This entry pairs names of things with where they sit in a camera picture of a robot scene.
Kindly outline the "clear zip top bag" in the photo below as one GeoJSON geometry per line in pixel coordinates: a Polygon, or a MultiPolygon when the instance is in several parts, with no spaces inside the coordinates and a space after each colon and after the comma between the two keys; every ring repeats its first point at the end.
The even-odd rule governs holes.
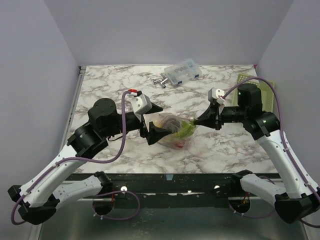
{"type": "MultiPolygon", "coordinates": [[[[145,120],[146,120],[146,123],[147,123],[147,127],[149,127],[149,122],[152,122],[153,120],[161,120],[162,123],[164,121],[164,119],[166,119],[167,117],[176,117],[180,123],[183,121],[183,120],[189,120],[191,118],[194,118],[194,117],[189,117],[189,118],[185,118],[185,117],[181,117],[181,116],[178,116],[178,115],[175,115],[173,113],[170,113],[170,112],[159,112],[159,113],[152,113],[150,115],[148,115],[145,120]]],[[[171,149],[176,149],[176,150],[180,150],[180,149],[185,149],[186,146],[189,144],[189,142],[192,140],[194,134],[188,138],[176,138],[174,137],[174,134],[175,132],[172,132],[172,134],[170,135],[167,135],[165,137],[163,137],[161,140],[159,140],[157,142],[157,144],[160,144],[162,146],[165,146],[165,147],[168,147],[168,148],[171,148],[171,149]],[[180,141],[185,141],[185,146],[184,148],[175,148],[174,147],[174,143],[175,142],[180,142],[180,141]]]]}

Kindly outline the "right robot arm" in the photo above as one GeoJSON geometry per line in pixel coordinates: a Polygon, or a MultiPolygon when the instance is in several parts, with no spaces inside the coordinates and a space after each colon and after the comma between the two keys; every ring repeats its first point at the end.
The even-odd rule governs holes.
{"type": "Polygon", "coordinates": [[[251,193],[274,206],[279,217],[292,224],[320,208],[320,187],[302,167],[291,149],[281,122],[263,110],[261,90],[252,83],[237,87],[237,106],[225,106],[223,90],[208,91],[207,110],[194,124],[220,130],[225,123],[242,123],[243,128],[264,149],[275,166],[283,187],[272,184],[249,170],[233,174],[230,191],[241,196],[251,193]]]}

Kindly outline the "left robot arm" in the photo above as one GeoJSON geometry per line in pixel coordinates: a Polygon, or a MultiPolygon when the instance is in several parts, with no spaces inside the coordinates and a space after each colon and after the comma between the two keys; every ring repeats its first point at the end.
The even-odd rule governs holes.
{"type": "Polygon", "coordinates": [[[127,112],[124,95],[121,98],[121,113],[117,112],[112,99],[97,100],[87,112],[88,122],[75,130],[59,154],[32,180],[8,189],[15,203],[11,211],[11,223],[39,225],[69,203],[91,196],[104,198],[111,194],[113,184],[102,171],[76,183],[62,183],[87,162],[108,164],[117,160],[130,131],[138,130],[149,145],[171,134],[169,129],[156,127],[153,122],[146,125],[144,115],[161,112],[163,108],[152,103],[145,94],[134,96],[131,106],[132,111],[127,112]],[[110,160],[95,160],[94,157],[108,146],[108,138],[118,134],[122,134],[118,153],[110,160]],[[15,221],[16,213],[22,219],[20,222],[15,221]]]}

